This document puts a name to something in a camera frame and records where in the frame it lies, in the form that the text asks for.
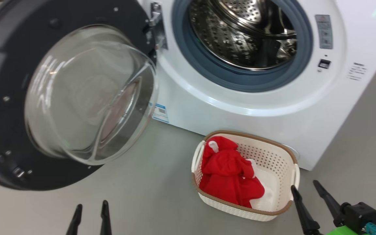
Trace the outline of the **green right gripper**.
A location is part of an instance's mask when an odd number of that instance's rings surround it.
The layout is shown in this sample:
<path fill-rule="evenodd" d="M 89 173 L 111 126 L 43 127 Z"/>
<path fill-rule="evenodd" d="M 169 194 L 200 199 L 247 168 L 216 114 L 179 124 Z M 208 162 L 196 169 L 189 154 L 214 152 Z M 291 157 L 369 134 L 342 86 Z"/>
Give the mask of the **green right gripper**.
<path fill-rule="evenodd" d="M 349 202 L 339 204 L 318 180 L 314 180 L 312 183 L 315 186 L 319 196 L 325 201 L 328 210 L 333 217 L 334 225 L 345 226 L 346 222 L 348 221 L 345 208 L 351 206 L 351 204 Z M 294 185 L 291 186 L 291 193 L 294 199 L 303 234 L 321 235 L 319 231 L 319 223 L 313 220 L 309 214 L 309 211 L 307 211 L 307 208 L 303 203 L 302 196 Z M 326 233 L 326 235 L 358 235 L 358 233 L 354 232 L 350 228 L 336 228 Z"/>

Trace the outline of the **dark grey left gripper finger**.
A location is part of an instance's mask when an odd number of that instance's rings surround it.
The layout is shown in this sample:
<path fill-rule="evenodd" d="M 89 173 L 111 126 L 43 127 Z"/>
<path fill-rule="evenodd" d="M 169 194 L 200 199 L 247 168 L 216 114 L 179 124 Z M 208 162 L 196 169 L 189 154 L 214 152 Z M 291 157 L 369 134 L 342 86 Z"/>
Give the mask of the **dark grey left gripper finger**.
<path fill-rule="evenodd" d="M 101 218 L 102 224 L 100 235 L 112 235 L 109 203 L 106 200 L 104 200 L 102 203 Z"/>
<path fill-rule="evenodd" d="M 79 225 L 82 219 L 82 204 L 78 204 L 75 208 L 75 212 L 73 214 L 72 220 L 69 223 L 69 227 L 67 229 L 66 235 L 77 235 L 79 230 Z"/>

